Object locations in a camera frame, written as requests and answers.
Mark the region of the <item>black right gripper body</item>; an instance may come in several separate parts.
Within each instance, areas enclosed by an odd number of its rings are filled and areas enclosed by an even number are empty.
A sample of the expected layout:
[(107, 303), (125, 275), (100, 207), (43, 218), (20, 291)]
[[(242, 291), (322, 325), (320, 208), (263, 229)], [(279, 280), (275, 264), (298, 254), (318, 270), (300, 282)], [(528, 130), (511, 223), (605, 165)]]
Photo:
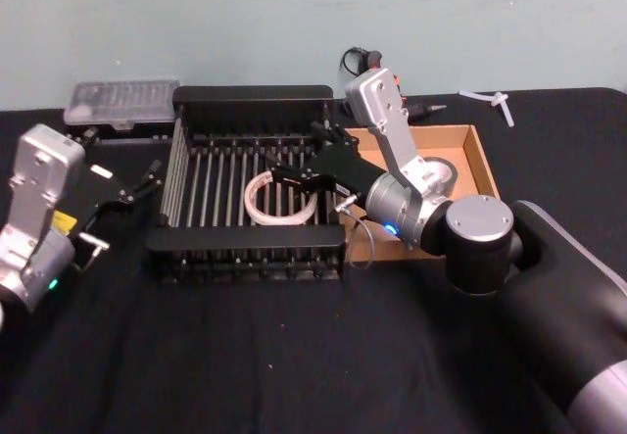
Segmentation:
[(314, 188), (336, 192), (343, 197), (357, 196), (364, 206), (370, 189), (386, 170), (364, 159), (354, 148), (333, 144), (322, 148), (311, 160)]

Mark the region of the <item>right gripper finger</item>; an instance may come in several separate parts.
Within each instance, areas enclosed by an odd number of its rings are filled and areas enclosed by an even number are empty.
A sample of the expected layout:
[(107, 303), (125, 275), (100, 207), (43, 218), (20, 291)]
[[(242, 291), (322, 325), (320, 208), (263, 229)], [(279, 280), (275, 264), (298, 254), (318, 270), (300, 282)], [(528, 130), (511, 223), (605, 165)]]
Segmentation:
[(333, 191), (337, 182), (337, 172), (318, 163), (307, 163), (302, 168), (275, 163), (269, 167), (269, 171), (274, 182), (286, 184), (306, 194)]
[(355, 152), (355, 137), (337, 123), (313, 121), (311, 135), (318, 153)]

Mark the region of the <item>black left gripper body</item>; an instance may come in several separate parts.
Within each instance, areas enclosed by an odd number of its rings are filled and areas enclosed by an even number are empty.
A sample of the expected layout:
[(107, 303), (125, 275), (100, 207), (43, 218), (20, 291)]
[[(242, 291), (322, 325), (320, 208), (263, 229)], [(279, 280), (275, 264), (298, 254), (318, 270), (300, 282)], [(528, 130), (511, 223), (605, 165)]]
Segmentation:
[(111, 245), (98, 238), (91, 227), (106, 213), (123, 211), (118, 194), (126, 187), (104, 167), (84, 166), (77, 183), (56, 205), (51, 223), (51, 256), (73, 258), (75, 243), (83, 242), (94, 249), (108, 251)]

